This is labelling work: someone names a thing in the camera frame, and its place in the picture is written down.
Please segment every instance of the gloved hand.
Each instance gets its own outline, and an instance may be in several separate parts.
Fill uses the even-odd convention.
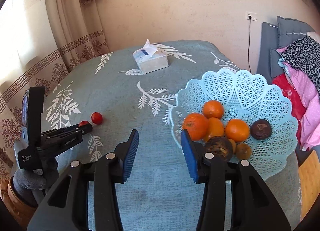
[[[31,189],[46,189],[47,192],[59,177],[57,167],[56,159],[52,158],[47,161],[43,175],[37,175],[26,169],[17,170],[13,175],[13,189],[16,195],[29,206],[38,206]]]

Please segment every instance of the leopard print fabric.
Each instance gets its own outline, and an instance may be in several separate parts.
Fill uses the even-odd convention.
[[[295,70],[308,75],[320,96],[320,44],[311,37],[304,37],[297,39],[280,55]]]

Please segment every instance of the sheer curtain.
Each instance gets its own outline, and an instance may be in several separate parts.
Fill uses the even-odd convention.
[[[95,0],[6,0],[0,9],[0,180],[15,161],[21,105],[31,86],[47,96],[78,64],[108,53]]]

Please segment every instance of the beige wallpaper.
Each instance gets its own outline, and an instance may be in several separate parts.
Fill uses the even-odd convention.
[[[252,21],[250,61],[256,71],[261,23],[276,23],[276,16],[299,19],[320,32],[320,15],[302,0],[97,0],[111,51],[150,42],[206,40],[240,68],[248,69],[249,21]]]

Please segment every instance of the fruit basket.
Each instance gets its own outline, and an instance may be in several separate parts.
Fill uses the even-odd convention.
[[[261,75],[246,70],[236,74],[228,69],[206,72],[201,80],[191,79],[177,94],[177,106],[170,111],[171,133],[178,146],[184,118],[192,112],[201,113],[205,102],[218,100],[224,106],[224,125],[232,118],[244,120],[249,126],[258,119],[266,119],[272,135],[263,141],[251,135],[245,141],[252,149],[250,163],[266,180],[279,173],[287,157],[297,146],[297,119],[291,116],[292,105],[276,85],[268,85]],[[238,162],[236,157],[231,162]]]

